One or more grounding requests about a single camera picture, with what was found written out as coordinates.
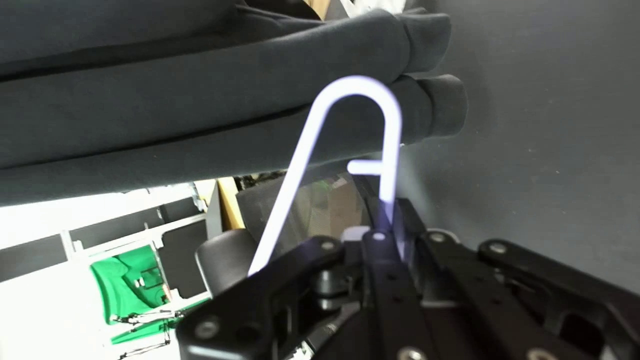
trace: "green object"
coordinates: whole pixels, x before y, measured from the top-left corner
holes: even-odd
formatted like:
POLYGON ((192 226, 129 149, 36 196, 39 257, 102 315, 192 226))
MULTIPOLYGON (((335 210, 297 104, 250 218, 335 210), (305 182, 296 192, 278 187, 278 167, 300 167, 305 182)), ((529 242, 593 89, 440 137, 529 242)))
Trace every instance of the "green object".
MULTIPOLYGON (((102 294, 106 324, 141 315, 167 301, 162 270, 156 252, 149 245, 94 262, 90 267, 102 294)), ((131 332, 111 337, 111 341, 122 343, 165 332, 169 325, 167 321, 171 319, 141 324, 131 332)))

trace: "bolt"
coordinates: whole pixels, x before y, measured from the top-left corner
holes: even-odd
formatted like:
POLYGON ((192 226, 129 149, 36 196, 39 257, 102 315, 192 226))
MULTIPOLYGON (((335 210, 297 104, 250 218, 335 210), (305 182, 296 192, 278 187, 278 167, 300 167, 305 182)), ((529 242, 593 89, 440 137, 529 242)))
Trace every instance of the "bolt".
POLYGON ((322 249, 333 249, 335 244, 333 242, 322 242, 322 249))
POLYGON ((444 242, 444 239, 445 239, 445 235, 440 233, 440 232, 431 232, 429 237, 431 237, 433 242, 444 242))
POLYGON ((528 357, 528 360, 557 360, 554 353, 549 353, 549 352, 543 350, 543 347, 531 347, 531 350, 528 350, 525 357, 528 357))
POLYGON ((220 332, 220 325, 214 319, 200 321, 195 328, 197 337, 214 337, 217 332, 220 332))
POLYGON ((415 347, 402 347, 397 352, 397 360, 427 360, 427 357, 415 347))
POLYGON ((506 252, 506 245, 499 244, 499 242, 494 242, 494 244, 489 244, 488 247, 489 247, 491 252, 495 252, 495 253, 503 253, 503 252, 506 252))

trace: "gray wall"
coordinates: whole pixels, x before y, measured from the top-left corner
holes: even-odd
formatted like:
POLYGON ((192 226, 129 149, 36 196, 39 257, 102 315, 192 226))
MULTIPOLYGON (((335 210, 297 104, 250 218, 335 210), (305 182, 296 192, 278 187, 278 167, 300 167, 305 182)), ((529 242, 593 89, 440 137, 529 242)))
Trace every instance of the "gray wall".
POLYGON ((640 291, 640 2, 427 5, 451 16, 440 69, 470 113, 404 147, 402 192, 467 244, 507 237, 640 291))

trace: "black metal bracket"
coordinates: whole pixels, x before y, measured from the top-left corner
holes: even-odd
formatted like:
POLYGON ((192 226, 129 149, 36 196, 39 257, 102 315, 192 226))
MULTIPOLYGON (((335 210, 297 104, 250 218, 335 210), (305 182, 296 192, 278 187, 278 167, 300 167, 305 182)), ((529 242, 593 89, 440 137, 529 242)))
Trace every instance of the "black metal bracket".
POLYGON ((182 357, 640 357, 637 296, 503 239, 467 249, 397 203, 387 233, 312 237, 185 314, 182 357))

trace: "white wire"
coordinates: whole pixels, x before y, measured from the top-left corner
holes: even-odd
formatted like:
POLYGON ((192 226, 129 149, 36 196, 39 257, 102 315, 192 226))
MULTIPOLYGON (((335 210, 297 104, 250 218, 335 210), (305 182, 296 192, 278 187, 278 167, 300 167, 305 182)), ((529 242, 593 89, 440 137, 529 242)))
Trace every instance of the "white wire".
POLYGON ((291 156, 281 187, 278 192, 276 203, 262 232, 255 255, 248 270, 250 275, 259 272, 267 263, 276 247, 278 235, 281 232, 283 220, 291 207, 294 196, 300 187, 303 170, 308 166, 308 160, 312 156, 319 130, 324 125, 324 119, 329 107, 346 95, 365 95, 374 99, 384 113, 384 144, 381 144, 384 170, 378 163, 374 163, 374 170, 372 170, 369 160, 365 161, 354 160, 350 161, 350 167, 359 170, 359 174, 365 172, 365 174, 381 175, 379 199, 384 202, 384 213, 387 218, 387 223, 391 223, 391 216, 394 216, 391 207, 396 202, 397 147, 399 147, 399 132, 402 132, 402 116, 399 116, 397 99, 381 81, 374 77, 365 77, 365 75, 340 77, 328 83, 312 104, 312 110, 300 134, 296 151, 291 156))

